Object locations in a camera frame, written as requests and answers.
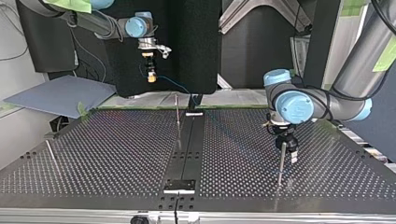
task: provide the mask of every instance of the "thin metal pin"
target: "thin metal pin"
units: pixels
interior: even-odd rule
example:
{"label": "thin metal pin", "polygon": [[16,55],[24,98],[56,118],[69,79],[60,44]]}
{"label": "thin metal pin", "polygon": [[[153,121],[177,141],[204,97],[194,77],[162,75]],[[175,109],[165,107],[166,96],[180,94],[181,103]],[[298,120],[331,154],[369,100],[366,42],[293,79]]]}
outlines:
{"label": "thin metal pin", "polygon": [[51,157],[53,160],[55,160],[55,155],[53,154],[52,147],[51,147],[51,145],[50,145],[50,140],[46,140],[46,143],[47,143],[47,147],[48,147],[48,149],[49,149],[50,157]]}
{"label": "thin metal pin", "polygon": [[177,113],[177,127],[180,129],[180,114],[178,112],[178,96],[175,94],[175,105],[176,105],[176,113]]}
{"label": "thin metal pin", "polygon": [[282,143],[282,152],[280,155],[280,167],[279,167],[279,178],[277,180],[277,184],[282,186],[282,175],[283,175],[283,167],[285,165],[285,157],[286,157],[286,143]]}

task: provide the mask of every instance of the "black metal plate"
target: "black metal plate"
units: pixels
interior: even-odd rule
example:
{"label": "black metal plate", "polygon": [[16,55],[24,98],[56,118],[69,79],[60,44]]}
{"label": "black metal plate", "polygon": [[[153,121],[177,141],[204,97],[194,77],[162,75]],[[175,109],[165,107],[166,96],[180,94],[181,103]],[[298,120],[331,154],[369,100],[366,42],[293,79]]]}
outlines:
{"label": "black metal plate", "polygon": [[262,127],[266,113],[206,111],[197,210],[396,212],[396,175],[327,121],[298,127],[299,161],[287,157],[279,188],[280,151]]}

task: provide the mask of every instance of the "perforated metal table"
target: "perforated metal table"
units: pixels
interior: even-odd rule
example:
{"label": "perforated metal table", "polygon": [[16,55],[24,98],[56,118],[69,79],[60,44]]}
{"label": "perforated metal table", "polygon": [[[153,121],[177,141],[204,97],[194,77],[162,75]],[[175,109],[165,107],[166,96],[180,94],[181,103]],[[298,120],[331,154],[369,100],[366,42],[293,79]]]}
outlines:
{"label": "perforated metal table", "polygon": [[[56,160],[42,144],[0,171],[0,222],[36,209],[396,215],[396,175],[327,121],[298,127],[299,161],[287,157],[279,188],[266,113],[183,113],[178,130],[173,110],[96,111],[51,142]],[[178,179],[195,193],[164,194]]]}

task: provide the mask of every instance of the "blue joint cap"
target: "blue joint cap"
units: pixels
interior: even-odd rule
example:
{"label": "blue joint cap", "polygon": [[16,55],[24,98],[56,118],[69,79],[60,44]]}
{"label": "blue joint cap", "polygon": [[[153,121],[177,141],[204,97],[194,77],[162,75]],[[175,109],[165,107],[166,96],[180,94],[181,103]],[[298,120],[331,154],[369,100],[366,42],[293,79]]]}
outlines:
{"label": "blue joint cap", "polygon": [[311,98],[299,91],[286,91],[276,99],[276,111],[292,124],[304,123],[314,115]]}
{"label": "blue joint cap", "polygon": [[101,10],[104,8],[111,7],[113,5],[114,0],[91,0],[92,9]]}
{"label": "blue joint cap", "polygon": [[148,32],[148,24],[140,17],[132,17],[125,24],[126,33],[135,38],[143,37]]}
{"label": "blue joint cap", "polygon": [[264,87],[291,80],[290,71],[276,69],[264,75]]}
{"label": "blue joint cap", "polygon": [[371,114],[372,107],[373,107],[373,100],[367,99],[366,102],[364,103],[364,107],[361,110],[361,112],[355,118],[350,119],[349,121],[367,119],[367,117],[369,117],[369,115]]}

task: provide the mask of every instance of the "aluminum frame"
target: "aluminum frame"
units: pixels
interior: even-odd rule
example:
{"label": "aluminum frame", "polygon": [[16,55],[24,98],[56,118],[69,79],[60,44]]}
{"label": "aluminum frame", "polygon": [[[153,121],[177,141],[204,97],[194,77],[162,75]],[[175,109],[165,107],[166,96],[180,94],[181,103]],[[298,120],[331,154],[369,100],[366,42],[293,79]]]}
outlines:
{"label": "aluminum frame", "polygon": [[[297,0],[234,0],[219,20],[220,31],[224,35],[227,34],[251,10],[263,6],[273,7],[294,26],[300,4]],[[311,20],[309,20],[302,9],[300,9],[298,14],[296,29],[301,32],[306,26],[311,24]]]}

